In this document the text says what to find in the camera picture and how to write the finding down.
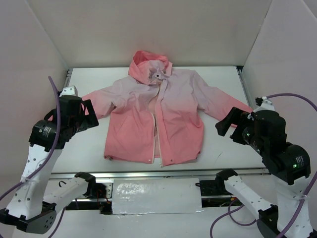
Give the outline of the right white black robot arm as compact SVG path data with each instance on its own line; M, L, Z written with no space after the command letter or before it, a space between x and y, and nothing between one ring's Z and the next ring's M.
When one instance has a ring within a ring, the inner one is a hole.
M263 107L251 113L233 107L215 127L225 136L231 125L236 126L233 142L249 145L261 156L273 177L277 204L259 196L233 169L217 173L216 190L235 196L253 214L265 238L315 238L306 200L312 181L310 158L304 148L287 142L285 119Z

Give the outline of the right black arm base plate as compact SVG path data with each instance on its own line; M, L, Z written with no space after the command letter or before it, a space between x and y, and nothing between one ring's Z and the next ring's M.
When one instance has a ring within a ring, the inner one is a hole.
M216 180L200 180L195 183L200 189L202 207L228 207L230 202L236 200L231 193L226 191Z

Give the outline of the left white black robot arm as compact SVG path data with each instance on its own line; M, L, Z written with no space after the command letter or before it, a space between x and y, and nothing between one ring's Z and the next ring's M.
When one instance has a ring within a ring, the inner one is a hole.
M21 181L13 187L14 197L0 211L2 224L33 234L45 234L58 212L79 196L95 198L98 184L89 173L79 172L70 181L45 195L54 165L70 139L98 126L91 100L60 96L56 108L32 128L29 152Z

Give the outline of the pink hooded zip jacket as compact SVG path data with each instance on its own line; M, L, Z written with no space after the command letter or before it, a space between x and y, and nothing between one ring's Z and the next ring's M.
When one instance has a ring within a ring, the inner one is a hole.
M251 108L216 87L194 70L174 69L167 57L137 51L128 75L93 91L90 100L98 119L109 117L104 157L162 166L195 160L203 146L199 111L223 120L234 107Z

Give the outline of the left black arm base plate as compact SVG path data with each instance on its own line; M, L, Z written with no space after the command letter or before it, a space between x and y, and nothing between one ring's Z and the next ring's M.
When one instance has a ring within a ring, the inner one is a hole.
M67 207L66 211L97 211L102 215L112 215L112 192L113 183L97 183L97 188L92 195L79 196Z

